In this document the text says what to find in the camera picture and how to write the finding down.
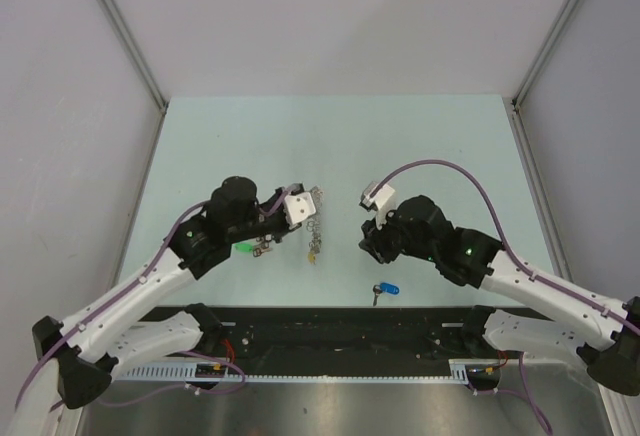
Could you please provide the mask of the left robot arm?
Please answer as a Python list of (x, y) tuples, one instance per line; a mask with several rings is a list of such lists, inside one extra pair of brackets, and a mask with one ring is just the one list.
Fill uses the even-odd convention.
[(78, 409), (131, 366), (192, 350), (214, 353), (224, 331), (202, 303), (186, 306), (158, 327), (132, 328), (164, 298), (228, 260), (235, 244), (257, 238), (279, 243), (315, 213), (313, 197), (300, 183), (259, 202), (252, 180), (225, 179), (209, 199), (178, 217), (156, 254), (128, 279), (62, 321), (39, 320), (32, 328), (36, 367), (56, 361), (61, 402)]

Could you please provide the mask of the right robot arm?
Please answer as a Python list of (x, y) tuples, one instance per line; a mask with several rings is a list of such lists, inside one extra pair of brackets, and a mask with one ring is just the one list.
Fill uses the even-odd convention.
[(639, 393), (639, 299), (621, 301), (581, 288), (512, 255), (506, 243), (456, 227), (428, 197), (401, 204), (394, 195), (364, 195), (374, 212), (361, 226), (362, 250), (378, 263), (399, 256), (427, 261), (457, 286), (510, 298), (537, 312), (517, 317), (477, 306), (461, 331), (473, 357), (491, 350), (538, 353), (583, 369), (598, 384), (626, 396)]

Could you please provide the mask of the steel disc with key rings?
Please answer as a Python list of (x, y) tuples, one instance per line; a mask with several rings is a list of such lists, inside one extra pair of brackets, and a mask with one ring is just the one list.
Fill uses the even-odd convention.
[(315, 205), (315, 214), (306, 221), (306, 229), (311, 234), (311, 240), (309, 242), (309, 252), (315, 252), (317, 255), (321, 253), (322, 249), (322, 207), (324, 200), (324, 191), (315, 186), (310, 190), (313, 203)]

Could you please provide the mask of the blue tag key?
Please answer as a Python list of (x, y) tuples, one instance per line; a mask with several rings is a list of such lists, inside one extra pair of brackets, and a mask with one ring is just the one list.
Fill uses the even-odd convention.
[(378, 305), (379, 298), (382, 295), (387, 294), (391, 296), (397, 296), (400, 293), (400, 289), (396, 285), (382, 282), (372, 287), (372, 293), (373, 293), (372, 306), (376, 307)]

